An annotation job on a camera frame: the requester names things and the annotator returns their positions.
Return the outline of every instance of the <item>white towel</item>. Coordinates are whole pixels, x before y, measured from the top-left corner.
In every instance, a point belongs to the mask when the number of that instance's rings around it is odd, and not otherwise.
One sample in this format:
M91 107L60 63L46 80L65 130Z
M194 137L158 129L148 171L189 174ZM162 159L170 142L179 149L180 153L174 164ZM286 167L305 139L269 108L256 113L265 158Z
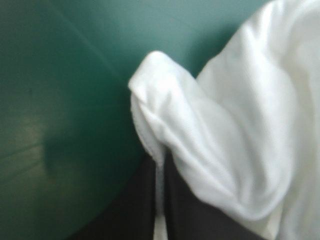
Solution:
M169 148L201 201L268 240L320 239L320 0L266 4L196 79L152 52L129 88L158 214Z

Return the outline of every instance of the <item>dark gray fabric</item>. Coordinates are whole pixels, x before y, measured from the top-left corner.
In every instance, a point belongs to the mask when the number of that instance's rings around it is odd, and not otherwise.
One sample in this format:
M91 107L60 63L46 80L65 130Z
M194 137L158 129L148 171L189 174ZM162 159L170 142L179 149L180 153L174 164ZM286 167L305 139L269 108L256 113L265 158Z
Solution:
M171 155L165 162L165 216L169 240L263 240L201 202L177 171Z
M170 155L164 170L168 240L263 240L197 199ZM154 219L155 163L146 156L112 204L67 240L153 240Z

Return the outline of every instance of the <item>white cloth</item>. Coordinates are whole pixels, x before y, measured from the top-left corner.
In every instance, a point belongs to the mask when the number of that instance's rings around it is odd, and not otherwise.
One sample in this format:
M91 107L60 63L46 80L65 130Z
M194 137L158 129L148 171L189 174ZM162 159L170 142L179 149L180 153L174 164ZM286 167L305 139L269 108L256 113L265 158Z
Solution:
M196 79L152 52L129 88L160 170L167 147L203 202L269 240L320 239L320 0L266 4Z

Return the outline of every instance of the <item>green wall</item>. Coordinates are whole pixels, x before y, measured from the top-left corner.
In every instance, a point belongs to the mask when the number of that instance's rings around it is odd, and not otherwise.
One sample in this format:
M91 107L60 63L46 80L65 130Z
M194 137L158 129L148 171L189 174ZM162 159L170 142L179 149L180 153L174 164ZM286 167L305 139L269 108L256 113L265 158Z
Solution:
M143 57L196 76L266 1L0 2L0 239L60 240L139 165L127 82Z

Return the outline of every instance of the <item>green surface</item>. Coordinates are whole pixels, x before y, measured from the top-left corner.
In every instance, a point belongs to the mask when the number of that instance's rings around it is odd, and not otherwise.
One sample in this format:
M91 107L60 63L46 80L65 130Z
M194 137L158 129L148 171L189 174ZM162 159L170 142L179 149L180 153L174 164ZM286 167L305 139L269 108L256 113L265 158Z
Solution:
M265 0L2 0L0 239L60 240L140 162L127 82L161 50L195 76Z

